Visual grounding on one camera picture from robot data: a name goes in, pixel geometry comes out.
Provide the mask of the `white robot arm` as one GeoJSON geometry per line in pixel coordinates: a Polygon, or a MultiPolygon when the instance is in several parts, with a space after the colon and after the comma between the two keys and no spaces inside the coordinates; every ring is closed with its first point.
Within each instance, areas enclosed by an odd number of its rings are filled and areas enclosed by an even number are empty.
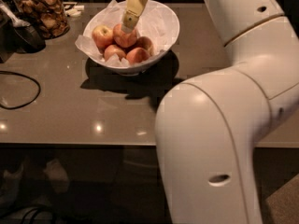
{"type": "Polygon", "coordinates": [[[263,224],[257,142],[299,102],[299,39],[276,0],[204,0],[230,67],[179,83],[155,136],[173,224],[263,224]]]}

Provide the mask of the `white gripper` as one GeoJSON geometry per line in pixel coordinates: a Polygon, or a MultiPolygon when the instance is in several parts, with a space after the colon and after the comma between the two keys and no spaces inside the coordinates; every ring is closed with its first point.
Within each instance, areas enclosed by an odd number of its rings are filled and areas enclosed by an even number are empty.
{"type": "Polygon", "coordinates": [[[125,0],[126,8],[123,12],[121,29],[131,33],[137,26],[148,0],[125,0]]]}

